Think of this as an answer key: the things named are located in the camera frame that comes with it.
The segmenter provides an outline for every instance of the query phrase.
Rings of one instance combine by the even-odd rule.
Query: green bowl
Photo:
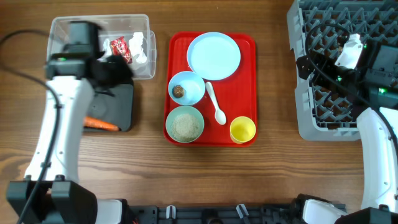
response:
[[[174,141],[177,141],[177,142],[180,142],[180,143],[190,143],[190,142],[193,142],[194,140],[196,140],[196,139],[198,139],[198,138],[195,138],[195,139],[192,140],[192,141],[183,142],[183,141],[178,141],[178,140],[174,137],[174,135],[173,135],[173,133],[172,133],[172,123],[173,123],[174,119],[175,119],[178,115],[180,115],[180,114],[191,114],[191,115],[193,115],[194,117],[196,117],[196,119],[199,121],[200,129],[201,129],[198,138],[201,136],[201,134],[202,134],[202,132],[203,132],[203,129],[205,128],[205,120],[203,119],[203,116],[201,115],[201,113],[200,113],[196,108],[191,107],[191,106],[179,106],[178,108],[175,108],[174,110],[172,110],[172,111],[169,113],[169,115],[167,116],[167,119],[166,119],[166,131],[167,131],[167,134],[169,134],[169,136],[170,136]]]

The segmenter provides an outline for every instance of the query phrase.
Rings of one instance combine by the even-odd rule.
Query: carrot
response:
[[[103,129],[107,131],[120,131],[119,127],[117,127],[114,124],[92,118],[90,116],[85,117],[85,127],[87,128],[97,128],[97,129]]]

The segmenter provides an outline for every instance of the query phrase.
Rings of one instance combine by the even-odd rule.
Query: white spoon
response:
[[[206,82],[205,86],[206,86],[207,92],[209,93],[210,99],[213,102],[214,107],[216,108],[216,114],[215,114],[216,121],[220,125],[224,125],[226,123],[226,116],[225,116],[224,112],[220,109],[220,107],[218,106],[216,94],[214,93],[214,89],[213,89],[213,85],[210,82]]]

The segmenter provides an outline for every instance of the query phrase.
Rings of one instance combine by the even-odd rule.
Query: clear plastic bin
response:
[[[156,41],[155,34],[149,29],[149,18],[145,14],[125,15],[98,15],[98,16],[69,16],[57,17],[52,21],[50,33],[68,42],[69,22],[90,21],[103,28],[99,34],[99,49],[103,49],[103,42],[109,38],[110,41],[124,36],[127,44],[135,32],[142,32],[144,40],[142,48],[147,57],[146,62],[133,67],[129,64],[134,73],[133,79],[150,79],[155,76],[156,68]],[[47,46],[47,58],[62,50],[62,45],[57,41],[49,39]]]

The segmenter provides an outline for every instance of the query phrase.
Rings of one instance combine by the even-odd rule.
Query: wooden table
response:
[[[49,31],[58,16],[147,14],[156,34],[157,68],[136,82],[135,125],[128,133],[85,134],[80,184],[99,198],[130,205],[236,205],[288,203],[299,193],[339,201],[350,212],[363,195],[360,142],[313,142],[298,132],[294,53],[286,13],[293,0],[3,0],[0,33]],[[179,31],[243,32],[257,45],[258,138],[247,148],[188,148],[162,133],[170,38]],[[5,61],[44,78],[47,40],[16,37],[2,49]],[[21,180],[35,150],[44,111],[44,89],[0,73],[0,217],[15,223],[6,202],[10,180]]]

